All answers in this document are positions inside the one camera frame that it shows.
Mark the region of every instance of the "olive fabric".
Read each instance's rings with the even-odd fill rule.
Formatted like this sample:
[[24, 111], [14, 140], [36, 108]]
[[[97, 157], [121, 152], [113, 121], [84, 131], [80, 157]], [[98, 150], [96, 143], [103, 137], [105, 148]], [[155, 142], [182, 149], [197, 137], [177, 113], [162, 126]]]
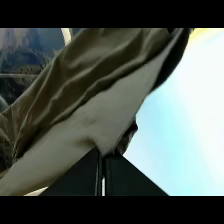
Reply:
[[49, 186], [95, 146], [111, 153], [158, 78], [161, 85], [178, 64], [188, 36], [182, 28], [80, 31], [0, 114], [0, 142], [14, 158], [0, 195]]

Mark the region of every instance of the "cloth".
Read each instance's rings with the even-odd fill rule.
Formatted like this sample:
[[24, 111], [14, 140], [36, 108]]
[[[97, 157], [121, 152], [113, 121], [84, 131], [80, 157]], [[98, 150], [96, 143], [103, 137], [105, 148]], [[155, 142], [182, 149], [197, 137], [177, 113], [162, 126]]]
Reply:
[[94, 146], [112, 152], [158, 77], [181, 59], [188, 36], [165, 28], [78, 33], [0, 116], [0, 141], [14, 147], [16, 161], [0, 195], [48, 186]]

